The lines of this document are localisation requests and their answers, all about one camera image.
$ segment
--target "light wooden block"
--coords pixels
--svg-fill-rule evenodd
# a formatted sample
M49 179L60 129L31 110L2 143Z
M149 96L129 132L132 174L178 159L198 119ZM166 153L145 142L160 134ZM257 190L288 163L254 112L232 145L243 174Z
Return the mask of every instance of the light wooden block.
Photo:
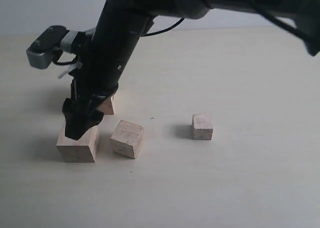
M65 136L65 125L59 135L56 147L68 163L94 163L99 142L98 127L90 128L79 140Z
M214 126L208 114L194 114L192 118L192 136L194 140L211 140Z
M115 104L116 104L116 94L106 99L99 107L98 111L103 112L104 115L114 115L115 114Z
M141 125L121 120L110 138L113 151L136 159L141 149L143 134L144 128Z

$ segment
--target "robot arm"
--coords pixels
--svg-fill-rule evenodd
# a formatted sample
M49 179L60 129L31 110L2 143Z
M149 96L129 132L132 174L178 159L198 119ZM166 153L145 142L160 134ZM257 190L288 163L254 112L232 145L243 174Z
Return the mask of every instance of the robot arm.
M46 69L51 62L72 65L71 97L63 104L65 135L78 140L98 125L104 114L97 108L118 89L118 81L140 37L156 16L200 19L210 9L257 13L255 6L295 20L306 34L308 51L320 51L318 0L107 0L95 33L69 31L63 26L48 28L27 50L31 66ZM67 63L58 60L62 52L76 55Z

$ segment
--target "white table surface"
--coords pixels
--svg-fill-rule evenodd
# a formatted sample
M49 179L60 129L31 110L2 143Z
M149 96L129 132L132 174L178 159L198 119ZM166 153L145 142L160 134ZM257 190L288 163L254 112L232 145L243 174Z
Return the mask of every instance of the white table surface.
M0 36L1 228L319 228L320 60L275 27L143 38L99 126L95 164L56 141L71 78L28 66L35 36ZM212 141L191 140L211 114ZM120 120L144 126L137 160Z

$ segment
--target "white wall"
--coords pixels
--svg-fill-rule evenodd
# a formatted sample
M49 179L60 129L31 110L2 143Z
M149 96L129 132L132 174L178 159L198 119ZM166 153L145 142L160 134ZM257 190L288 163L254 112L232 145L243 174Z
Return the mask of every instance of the white wall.
M0 0L0 34L40 33L50 25L86 30L98 21L105 0ZM176 19L159 17L153 30L166 28ZM268 26L254 14L213 10L200 20L187 20L179 29Z

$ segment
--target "wooden cube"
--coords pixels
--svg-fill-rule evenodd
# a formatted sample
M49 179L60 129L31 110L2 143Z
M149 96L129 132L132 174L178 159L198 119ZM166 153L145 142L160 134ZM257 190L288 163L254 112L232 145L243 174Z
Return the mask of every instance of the wooden cube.
M103 112L104 115L114 115L115 114L115 103L116 103L116 94L106 99L99 107L98 111Z
M113 151L136 159L141 149L143 133L141 125L121 120L110 138Z
M79 140L65 136L65 126L59 135L56 147L68 163L94 163L98 148L98 127L90 128Z
M214 134L212 119L208 114L194 114L192 136L194 140L211 140Z

